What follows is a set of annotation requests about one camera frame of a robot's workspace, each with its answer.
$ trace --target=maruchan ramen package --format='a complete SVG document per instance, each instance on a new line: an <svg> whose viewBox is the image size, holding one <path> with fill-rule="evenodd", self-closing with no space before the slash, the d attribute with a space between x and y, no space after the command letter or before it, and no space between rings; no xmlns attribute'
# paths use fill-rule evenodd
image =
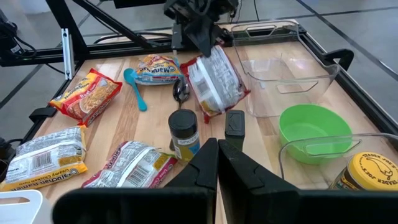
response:
<svg viewBox="0 0 398 224"><path fill-rule="evenodd" d="M183 75L174 57L147 55L134 70L136 83L141 85L165 85L175 83Z"/></svg>
<svg viewBox="0 0 398 224"><path fill-rule="evenodd" d="M205 123L225 113L250 93L219 45L211 49L210 57L199 56L181 64L180 68L195 92Z"/></svg>
<svg viewBox="0 0 398 224"><path fill-rule="evenodd" d="M1 191L37 189L86 171L84 128L68 128L18 146Z"/></svg>
<svg viewBox="0 0 398 224"><path fill-rule="evenodd" d="M49 105L79 120L78 125L88 126L105 110L121 87L121 82L91 69L76 87L53 99Z"/></svg>
<svg viewBox="0 0 398 224"><path fill-rule="evenodd" d="M138 141L119 145L104 168L82 187L157 187L177 163L176 158Z"/></svg>

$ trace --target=blue plastic spoon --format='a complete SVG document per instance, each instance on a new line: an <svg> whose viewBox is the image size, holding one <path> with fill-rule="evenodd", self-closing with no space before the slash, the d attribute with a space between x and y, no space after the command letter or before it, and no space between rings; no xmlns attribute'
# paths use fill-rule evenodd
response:
<svg viewBox="0 0 398 224"><path fill-rule="evenodd" d="M123 72L123 76L125 81L132 86L132 89L136 92L136 97L138 101L138 109L141 111L146 111L147 110L147 105L145 104L144 100L141 98L141 95L139 94L136 82L134 81L134 70L132 68L127 68Z"/></svg>

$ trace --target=spice jar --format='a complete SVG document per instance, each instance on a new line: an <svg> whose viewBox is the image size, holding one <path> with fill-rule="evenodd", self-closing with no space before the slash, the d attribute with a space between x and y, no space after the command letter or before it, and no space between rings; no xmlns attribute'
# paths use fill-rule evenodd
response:
<svg viewBox="0 0 398 224"><path fill-rule="evenodd" d="M177 110L169 116L175 155L183 161L190 161L199 151L197 116L192 110Z"/></svg>
<svg viewBox="0 0 398 224"><path fill-rule="evenodd" d="M348 162L330 189L398 190L398 167L374 152L361 152Z"/></svg>

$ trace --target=black clamp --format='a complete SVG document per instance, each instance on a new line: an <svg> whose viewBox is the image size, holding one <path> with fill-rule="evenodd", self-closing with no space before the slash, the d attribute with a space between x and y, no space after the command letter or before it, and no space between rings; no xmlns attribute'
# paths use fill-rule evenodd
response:
<svg viewBox="0 0 398 224"><path fill-rule="evenodd" d="M53 107L38 108L29 115L29 119L35 123L41 119L53 117L56 112L57 109Z"/></svg>
<svg viewBox="0 0 398 224"><path fill-rule="evenodd" d="M225 118L225 139L239 151L243 150L244 141L244 112L230 110Z"/></svg>
<svg viewBox="0 0 398 224"><path fill-rule="evenodd" d="M327 62L334 64L334 59L340 59L338 64L344 69L348 70L349 66L354 60L354 52L348 49L334 50L322 55Z"/></svg>
<svg viewBox="0 0 398 224"><path fill-rule="evenodd" d="M0 138L0 160L9 164L16 155L16 150L12 148L10 141Z"/></svg>

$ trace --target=yellow jar lid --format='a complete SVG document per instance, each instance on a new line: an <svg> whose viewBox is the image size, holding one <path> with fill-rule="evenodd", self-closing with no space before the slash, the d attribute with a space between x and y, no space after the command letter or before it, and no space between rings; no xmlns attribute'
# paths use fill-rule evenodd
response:
<svg viewBox="0 0 398 224"><path fill-rule="evenodd" d="M398 167L380 154L356 154L348 164L348 171L366 190L398 190Z"/></svg>

